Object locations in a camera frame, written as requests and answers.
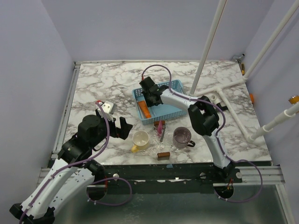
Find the white marble surface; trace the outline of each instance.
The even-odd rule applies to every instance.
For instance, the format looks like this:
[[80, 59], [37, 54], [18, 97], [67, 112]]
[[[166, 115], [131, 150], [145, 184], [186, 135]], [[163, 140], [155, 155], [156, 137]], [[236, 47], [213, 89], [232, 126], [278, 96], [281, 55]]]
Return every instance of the white marble surface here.
[[[117, 120], [120, 116], [125, 117], [127, 122], [133, 125], [133, 129], [126, 140], [110, 138], [108, 147], [96, 159], [98, 162], [109, 165], [212, 162], [212, 156], [205, 141], [193, 131], [188, 115], [179, 119], [166, 121], [167, 128], [162, 143], [160, 143], [153, 125], [142, 125], [137, 116], [131, 92], [133, 89], [140, 88], [141, 73], [151, 64], [154, 63], [115, 62], [82, 64], [65, 140], [76, 133], [77, 126], [84, 116], [94, 114], [94, 110], [96, 109], [94, 102], [96, 100], [107, 100], [117, 104], [114, 117]], [[172, 72], [173, 79], [181, 80], [184, 90], [186, 92], [190, 91], [198, 62], [163, 62], [159, 64], [168, 67]], [[160, 67], [149, 69], [145, 75], [149, 74], [156, 83], [169, 80], [167, 71]], [[234, 81], [241, 76], [238, 65], [233, 62], [206, 62], [197, 89], [200, 90], [215, 84]], [[260, 125], [246, 86], [242, 84], [231, 89], [225, 89], [224, 92], [249, 133], [259, 128]], [[224, 113], [227, 118], [227, 124], [221, 131], [221, 136], [229, 155], [235, 160], [271, 160], [266, 144], [257, 147], [247, 143], [229, 111], [225, 111]], [[179, 126], [185, 126], [191, 130], [192, 140], [196, 143], [194, 148], [177, 149], [172, 146], [173, 131]], [[137, 130], [145, 130], [149, 133], [150, 147], [134, 154], [130, 150], [133, 144], [132, 135]], [[170, 152], [170, 160], [157, 161], [157, 153], [160, 152]]]

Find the purple glass mug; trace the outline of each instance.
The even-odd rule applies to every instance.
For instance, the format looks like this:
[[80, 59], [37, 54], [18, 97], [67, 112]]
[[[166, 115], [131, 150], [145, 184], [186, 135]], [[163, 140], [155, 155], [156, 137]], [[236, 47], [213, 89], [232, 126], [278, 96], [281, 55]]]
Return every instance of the purple glass mug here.
[[178, 127], [173, 132], [172, 143], [177, 148], [185, 148], [186, 146], [194, 147], [195, 142], [191, 141], [191, 132], [186, 127]]

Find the metal floor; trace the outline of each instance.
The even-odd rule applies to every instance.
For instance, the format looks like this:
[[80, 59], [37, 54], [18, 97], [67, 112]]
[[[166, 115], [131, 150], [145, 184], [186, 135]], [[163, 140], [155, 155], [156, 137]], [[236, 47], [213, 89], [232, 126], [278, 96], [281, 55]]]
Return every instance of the metal floor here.
[[[258, 186], [236, 186], [233, 199], [245, 199]], [[121, 202], [126, 196], [107, 195], [105, 202]], [[87, 202], [85, 191], [69, 201], [55, 224], [286, 224], [275, 185], [265, 186], [248, 203], [227, 203], [214, 194], [134, 195], [121, 207]]]

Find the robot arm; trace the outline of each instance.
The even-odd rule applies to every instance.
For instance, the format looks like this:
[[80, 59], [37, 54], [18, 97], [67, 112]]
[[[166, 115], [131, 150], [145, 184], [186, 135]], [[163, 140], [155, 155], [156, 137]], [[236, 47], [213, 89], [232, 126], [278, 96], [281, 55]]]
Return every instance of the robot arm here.
[[[115, 118], [112, 116], [115, 110], [113, 103], [106, 102], [102, 108], [108, 118], [110, 136], [126, 139], [133, 126], [127, 124], [123, 117], [120, 117], [121, 128], [115, 126]], [[17, 219], [26, 211], [23, 218], [25, 224], [52, 224], [55, 215], [69, 199], [94, 181], [105, 179], [104, 167], [95, 160], [63, 169], [55, 176], [53, 174], [62, 167], [88, 159], [94, 147], [106, 136], [107, 127], [101, 111], [96, 110], [96, 115], [85, 116], [78, 125], [78, 132], [62, 145], [58, 158], [42, 183], [23, 203], [14, 204], [9, 211]], [[74, 178], [66, 183], [71, 175], [74, 175]]]
[[[215, 133], [219, 127], [219, 116], [216, 110], [211, 105], [178, 97], [169, 90], [168, 86], [163, 85], [158, 87], [150, 77], [142, 80], [140, 85], [143, 89], [142, 93], [147, 106], [168, 104], [189, 113], [192, 127], [195, 132], [203, 136], [206, 141], [212, 154], [214, 165], [220, 169], [223, 176], [227, 176], [234, 166], [231, 161], [223, 155], [215, 137]], [[182, 93], [178, 94], [189, 99], [197, 99], [196, 97], [189, 97]], [[202, 96], [200, 99], [210, 102], [206, 96]], [[220, 137], [218, 138], [226, 153], [222, 139]]]

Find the white wall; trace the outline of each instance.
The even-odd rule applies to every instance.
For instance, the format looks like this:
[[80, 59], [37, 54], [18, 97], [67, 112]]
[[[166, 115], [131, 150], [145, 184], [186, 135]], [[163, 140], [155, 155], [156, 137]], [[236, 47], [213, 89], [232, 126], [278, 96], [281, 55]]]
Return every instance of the white wall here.
[[[75, 61], [199, 60], [219, 0], [42, 0]], [[273, 0], [229, 0], [208, 59], [245, 51]]]
[[[275, 0], [258, 32], [247, 47], [249, 67], [284, 17], [294, 0]], [[288, 99], [299, 95], [299, 10], [253, 71], [247, 82], [255, 95], [255, 110], [261, 125], [291, 106]], [[280, 164], [293, 215], [299, 223], [299, 116], [277, 126], [265, 139], [275, 164]]]
[[49, 160], [73, 62], [40, 0], [0, 1], [0, 220]]

